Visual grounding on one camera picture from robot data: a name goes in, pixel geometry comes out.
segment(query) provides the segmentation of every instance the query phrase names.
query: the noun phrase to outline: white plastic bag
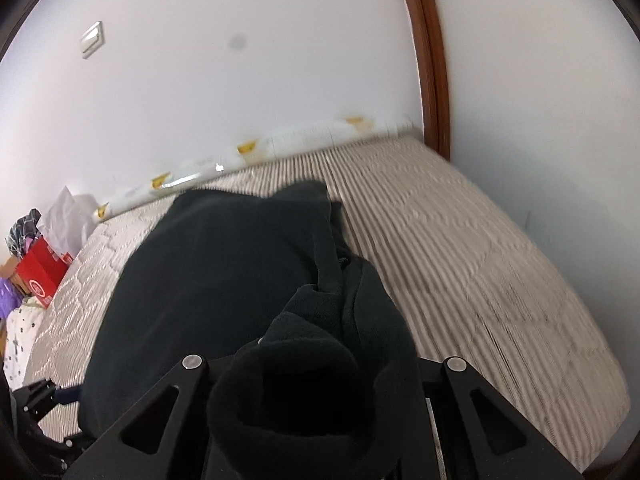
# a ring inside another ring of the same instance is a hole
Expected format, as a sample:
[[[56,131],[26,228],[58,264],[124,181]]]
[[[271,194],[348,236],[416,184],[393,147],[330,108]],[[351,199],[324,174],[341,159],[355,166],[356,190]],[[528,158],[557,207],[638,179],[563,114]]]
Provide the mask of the white plastic bag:
[[[68,264],[78,256],[95,227],[92,212],[76,202],[66,186],[38,222],[49,247]]]

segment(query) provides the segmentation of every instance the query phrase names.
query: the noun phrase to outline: light switch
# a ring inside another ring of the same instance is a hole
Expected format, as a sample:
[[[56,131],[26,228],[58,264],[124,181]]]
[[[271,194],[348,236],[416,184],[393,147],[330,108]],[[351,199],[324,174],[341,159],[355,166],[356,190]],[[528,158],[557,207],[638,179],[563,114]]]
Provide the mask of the light switch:
[[[82,39],[80,40],[82,58],[87,59],[103,45],[104,31],[102,30],[102,22],[95,22],[89,30],[82,35]]]

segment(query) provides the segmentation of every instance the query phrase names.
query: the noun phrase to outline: black fabric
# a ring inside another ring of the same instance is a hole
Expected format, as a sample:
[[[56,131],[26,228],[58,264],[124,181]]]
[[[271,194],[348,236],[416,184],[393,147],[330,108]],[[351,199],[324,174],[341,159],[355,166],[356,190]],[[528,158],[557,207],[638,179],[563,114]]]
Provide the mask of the black fabric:
[[[342,238],[339,208],[319,182],[266,199],[178,197],[114,290],[82,430],[99,436],[185,355],[237,352],[207,412],[241,478],[388,473],[420,398],[415,348],[375,269]]]

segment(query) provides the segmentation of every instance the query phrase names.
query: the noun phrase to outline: white mattress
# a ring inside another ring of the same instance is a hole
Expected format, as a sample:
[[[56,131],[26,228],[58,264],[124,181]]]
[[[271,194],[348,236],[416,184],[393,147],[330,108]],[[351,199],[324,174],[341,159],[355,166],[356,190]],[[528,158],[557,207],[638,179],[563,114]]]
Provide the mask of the white mattress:
[[[410,138],[332,148],[223,176],[207,187],[268,195],[324,180],[347,240],[377,267],[421,356],[471,362],[578,469],[629,409],[620,366],[574,291],[451,165]],[[42,323],[28,380],[82,381],[119,272],[172,198],[100,225]],[[57,439],[76,409],[42,421]]]

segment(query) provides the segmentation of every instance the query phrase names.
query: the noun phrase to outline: white wall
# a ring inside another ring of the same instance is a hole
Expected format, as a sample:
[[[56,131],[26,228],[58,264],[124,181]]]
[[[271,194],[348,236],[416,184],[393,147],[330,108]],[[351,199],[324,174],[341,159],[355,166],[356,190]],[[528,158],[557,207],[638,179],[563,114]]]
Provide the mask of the white wall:
[[[106,44],[83,60],[97,20]],[[0,62],[0,232],[65,185],[107,200],[346,114],[421,124],[404,0],[40,0]]]
[[[591,310],[640,430],[640,43],[611,0],[437,0],[452,160]]]

